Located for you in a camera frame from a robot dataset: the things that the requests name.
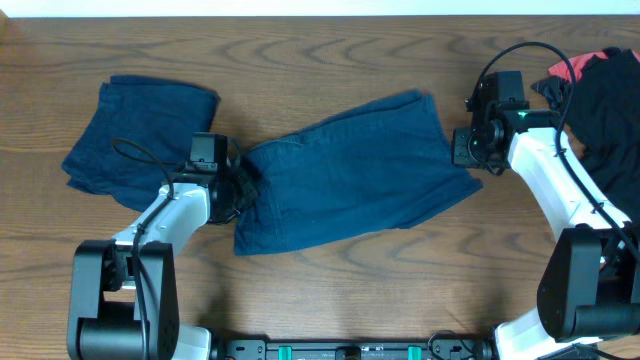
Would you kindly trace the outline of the dark blue shorts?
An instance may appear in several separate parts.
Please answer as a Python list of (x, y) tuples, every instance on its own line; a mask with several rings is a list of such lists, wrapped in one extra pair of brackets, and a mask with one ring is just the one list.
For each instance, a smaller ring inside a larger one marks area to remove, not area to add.
[(452, 165), (434, 99), (419, 90), (261, 143), (243, 163), (258, 197), (236, 223), (238, 256), (408, 229), (482, 187)]

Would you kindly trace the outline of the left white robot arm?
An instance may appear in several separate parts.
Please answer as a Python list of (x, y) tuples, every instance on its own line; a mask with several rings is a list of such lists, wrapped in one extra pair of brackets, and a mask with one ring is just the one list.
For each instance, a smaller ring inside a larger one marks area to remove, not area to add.
[(86, 240), (72, 267), (67, 352), (72, 359), (222, 359), (207, 328), (180, 321), (175, 257), (205, 225), (226, 225), (257, 196), (235, 140), (196, 133), (157, 198), (109, 240)]

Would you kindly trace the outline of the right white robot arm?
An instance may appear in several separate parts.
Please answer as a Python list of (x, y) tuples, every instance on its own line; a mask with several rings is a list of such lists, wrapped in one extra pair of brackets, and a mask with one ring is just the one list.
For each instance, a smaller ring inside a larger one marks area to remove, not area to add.
[(478, 80), (452, 163), (495, 176), (511, 169), (531, 190), (556, 241), (536, 306), (497, 326), (496, 359), (593, 358), (597, 343), (639, 333), (639, 227), (598, 189), (560, 132), (556, 111), (533, 110), (518, 71)]

